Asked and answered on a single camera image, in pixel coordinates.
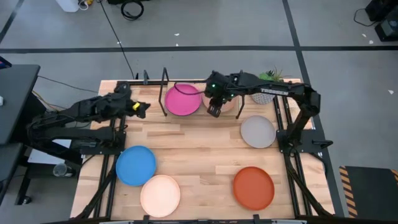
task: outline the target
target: gray floor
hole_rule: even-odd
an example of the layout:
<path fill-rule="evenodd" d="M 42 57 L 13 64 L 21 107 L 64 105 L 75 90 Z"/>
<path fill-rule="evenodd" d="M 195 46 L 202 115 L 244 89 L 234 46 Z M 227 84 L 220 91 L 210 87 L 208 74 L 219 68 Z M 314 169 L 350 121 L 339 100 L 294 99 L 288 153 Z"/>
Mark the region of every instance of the gray floor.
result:
<path fill-rule="evenodd" d="M 300 45 L 386 45 L 372 27 L 353 22 L 354 11 L 369 1 L 289 0 Z M 0 27 L 17 0 L 5 2 L 6 7 L 0 8 Z M 122 18 L 119 8 L 104 4 L 125 47 L 293 46 L 281 0 L 153 0 L 144 5 L 141 19 L 130 22 Z M 369 22 L 363 12 L 358 19 Z M 25 0 L 0 43 L 0 50 L 90 47 L 118 47 L 100 5 L 94 3 L 87 11 L 67 14 L 54 0 Z M 122 53 L 1 56 L 15 64 L 39 64 L 40 75 L 91 90 L 97 90 L 103 79 L 131 78 Z M 340 165 L 398 169 L 394 148 L 397 120 L 393 115 L 398 109 L 398 93 L 388 92 L 398 91 L 398 52 L 304 52 L 303 56 L 311 83 L 322 94 L 320 117 L 326 137 L 335 142 L 329 150 L 336 176 Z M 294 51 L 127 52 L 126 57 L 134 72 L 146 69 L 151 78 L 159 78 L 163 67 L 173 78 L 205 78 L 212 70 L 261 73 L 274 66 L 283 69 L 287 77 L 301 78 Z M 60 106 L 94 95 L 43 79 L 38 79 L 35 91 Z M 16 207 L 13 201 L 20 181 L 12 182 L 0 207 L 1 223 L 53 222 L 68 216 L 75 180 L 35 180 L 30 193 L 37 200 Z M 343 199 L 339 182 L 338 186 Z"/>

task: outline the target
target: wooden table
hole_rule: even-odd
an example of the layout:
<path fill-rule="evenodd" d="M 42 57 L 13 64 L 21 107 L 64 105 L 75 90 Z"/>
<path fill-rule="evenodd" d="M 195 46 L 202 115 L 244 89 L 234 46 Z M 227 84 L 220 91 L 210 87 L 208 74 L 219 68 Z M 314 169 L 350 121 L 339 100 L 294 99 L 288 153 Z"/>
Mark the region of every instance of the wooden table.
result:
<path fill-rule="evenodd" d="M 103 80 L 99 88 L 100 95 L 113 92 L 116 83 L 116 80 Z M 160 86 L 131 88 L 133 100 L 151 103 L 151 107 L 147 110 L 146 119 L 127 118 L 126 148 L 143 145 L 152 149 L 157 159 L 155 174 L 172 176 L 181 190 L 180 205 L 171 215 L 161 218 L 162 220 L 251 219 L 253 214 L 259 214 L 260 218 L 294 217 L 284 157 L 279 152 L 277 141 L 266 149 L 255 149 L 247 145 L 240 134 L 243 120 L 255 114 L 265 116 L 277 128 L 273 103 L 257 105 L 250 96 L 246 96 L 245 107 L 239 119 L 235 119 L 235 111 L 213 118 L 206 114 L 203 105 L 190 116 L 179 117 L 168 113 L 165 117 L 158 103 Z M 292 117 L 295 119 L 299 109 L 294 100 L 290 99 L 289 104 Z M 280 108 L 286 128 L 282 104 Z M 91 128 L 107 125 L 109 122 L 93 123 Z M 333 213 L 322 163 L 309 154 L 302 154 L 301 160 L 308 188 L 323 207 Z M 102 162 L 103 156 L 98 155 L 82 168 L 71 217 L 78 215 L 96 192 Z M 246 166 L 264 169 L 274 181 L 275 197 L 266 209 L 247 210 L 233 197 L 231 184 L 234 175 Z M 112 220 L 142 220 L 146 213 L 140 205 L 141 188 L 116 181 Z M 300 211 L 303 214 L 305 212 L 302 196 L 297 186 L 296 189 Z M 107 199 L 108 192 L 105 192 L 100 216 L 105 214 Z"/>

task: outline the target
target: green plant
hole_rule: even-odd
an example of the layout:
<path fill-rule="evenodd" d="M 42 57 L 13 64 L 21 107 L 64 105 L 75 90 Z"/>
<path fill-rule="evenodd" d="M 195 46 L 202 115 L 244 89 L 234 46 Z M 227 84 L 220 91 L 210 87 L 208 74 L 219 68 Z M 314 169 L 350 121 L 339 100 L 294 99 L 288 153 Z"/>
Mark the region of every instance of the green plant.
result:
<path fill-rule="evenodd" d="M 259 78 L 262 80 L 271 80 L 275 82 L 282 82 L 282 70 L 278 71 L 278 69 L 269 70 L 268 72 L 263 72 L 259 75 Z"/>

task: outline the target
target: plant pot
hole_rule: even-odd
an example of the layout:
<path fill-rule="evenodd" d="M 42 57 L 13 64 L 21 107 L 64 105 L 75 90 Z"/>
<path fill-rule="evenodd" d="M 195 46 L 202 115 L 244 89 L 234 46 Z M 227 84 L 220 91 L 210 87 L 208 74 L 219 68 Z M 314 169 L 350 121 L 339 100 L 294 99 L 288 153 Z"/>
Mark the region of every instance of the plant pot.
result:
<path fill-rule="evenodd" d="M 251 95 L 251 98 L 256 102 L 257 104 L 267 104 L 272 102 L 274 99 L 275 95 L 267 94 L 267 93 L 256 93 Z"/>

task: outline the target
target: pink bowl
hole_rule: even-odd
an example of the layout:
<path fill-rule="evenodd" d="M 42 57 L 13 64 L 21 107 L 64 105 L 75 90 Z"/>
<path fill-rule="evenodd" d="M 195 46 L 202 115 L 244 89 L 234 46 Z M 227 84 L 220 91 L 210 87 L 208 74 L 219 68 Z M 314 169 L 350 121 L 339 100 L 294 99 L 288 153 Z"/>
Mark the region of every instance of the pink bowl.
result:
<path fill-rule="evenodd" d="M 184 93 L 198 93 L 199 91 L 192 85 L 186 83 L 176 84 L 177 88 Z M 174 88 L 169 89 L 165 97 L 166 108 L 175 115 L 190 115 L 199 109 L 201 104 L 201 94 L 185 95 Z"/>

